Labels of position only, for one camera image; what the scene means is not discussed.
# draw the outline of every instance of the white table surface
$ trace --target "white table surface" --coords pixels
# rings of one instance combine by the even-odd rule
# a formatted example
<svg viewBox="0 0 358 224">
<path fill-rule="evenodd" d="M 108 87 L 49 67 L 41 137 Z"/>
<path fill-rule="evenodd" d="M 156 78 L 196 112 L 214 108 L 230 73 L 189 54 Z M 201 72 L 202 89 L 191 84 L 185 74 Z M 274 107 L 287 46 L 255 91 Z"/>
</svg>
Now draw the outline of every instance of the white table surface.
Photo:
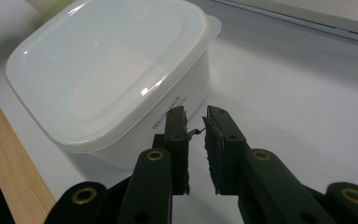
<svg viewBox="0 0 358 224">
<path fill-rule="evenodd" d="M 358 42 L 243 9 L 192 0 L 223 25 L 209 47 L 207 105 L 227 110 L 251 147 L 277 154 L 305 185 L 358 184 Z M 31 119 L 5 78 L 7 57 L 37 28 L 22 0 L 0 0 L 0 106 L 56 199 L 85 180 L 111 187 L 131 170 L 61 152 Z M 203 136 L 190 142 L 191 194 L 174 197 L 173 223 L 241 223 L 236 197 L 214 195 Z"/>
</svg>

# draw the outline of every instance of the wooden surface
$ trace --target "wooden surface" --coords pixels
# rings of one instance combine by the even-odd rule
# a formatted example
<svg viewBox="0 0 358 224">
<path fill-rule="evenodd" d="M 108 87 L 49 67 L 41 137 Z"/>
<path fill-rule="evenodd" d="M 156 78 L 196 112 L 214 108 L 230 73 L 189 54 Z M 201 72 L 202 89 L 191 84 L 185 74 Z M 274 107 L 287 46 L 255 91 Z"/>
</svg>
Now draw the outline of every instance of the wooden surface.
<svg viewBox="0 0 358 224">
<path fill-rule="evenodd" d="M 1 109 L 0 187 L 16 223 L 43 223 L 55 204 Z"/>
</svg>

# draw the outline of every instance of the white plastic container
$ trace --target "white plastic container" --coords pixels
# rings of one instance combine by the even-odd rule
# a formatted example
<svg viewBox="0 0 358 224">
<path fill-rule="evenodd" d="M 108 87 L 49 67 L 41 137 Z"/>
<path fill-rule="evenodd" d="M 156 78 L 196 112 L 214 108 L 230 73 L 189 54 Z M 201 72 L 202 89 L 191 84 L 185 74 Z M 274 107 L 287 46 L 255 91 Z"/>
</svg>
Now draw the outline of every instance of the white plastic container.
<svg viewBox="0 0 358 224">
<path fill-rule="evenodd" d="M 16 48 L 7 80 L 60 148 L 131 168 L 170 107 L 189 117 L 206 96 L 219 31 L 181 0 L 79 0 Z"/>
</svg>

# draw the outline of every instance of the gold rivet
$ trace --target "gold rivet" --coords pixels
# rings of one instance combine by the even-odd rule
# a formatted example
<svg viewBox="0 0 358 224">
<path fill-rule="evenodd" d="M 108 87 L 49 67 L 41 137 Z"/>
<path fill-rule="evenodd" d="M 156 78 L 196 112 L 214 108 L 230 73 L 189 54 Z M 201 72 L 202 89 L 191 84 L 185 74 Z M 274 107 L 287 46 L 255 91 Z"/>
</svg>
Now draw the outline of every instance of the gold rivet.
<svg viewBox="0 0 358 224">
<path fill-rule="evenodd" d="M 255 159 L 260 161 L 269 161 L 271 159 L 270 155 L 264 151 L 255 150 L 252 155 Z"/>
<path fill-rule="evenodd" d="M 72 202 L 76 204 L 84 204 L 91 202 L 97 196 L 97 190 L 92 187 L 79 189 L 72 196 Z"/>
<path fill-rule="evenodd" d="M 147 153 L 147 158 L 150 161 L 159 161 L 164 157 L 164 154 L 160 151 L 151 151 Z"/>
<path fill-rule="evenodd" d="M 345 188 L 341 190 L 341 194 L 344 196 L 344 198 L 352 203 L 358 204 L 358 190 L 357 189 L 351 189 L 351 188 Z"/>
</svg>

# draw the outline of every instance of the plastic lid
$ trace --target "plastic lid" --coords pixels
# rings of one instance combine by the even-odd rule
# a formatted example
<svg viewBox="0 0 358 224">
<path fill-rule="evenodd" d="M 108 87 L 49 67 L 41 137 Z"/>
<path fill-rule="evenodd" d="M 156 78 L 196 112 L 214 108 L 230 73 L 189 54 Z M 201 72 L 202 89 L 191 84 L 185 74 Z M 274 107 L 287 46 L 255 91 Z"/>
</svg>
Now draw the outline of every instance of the plastic lid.
<svg viewBox="0 0 358 224">
<path fill-rule="evenodd" d="M 53 142 L 91 152 L 129 131 L 217 33 L 185 1 L 75 1 L 17 47 L 7 79 Z"/>
</svg>

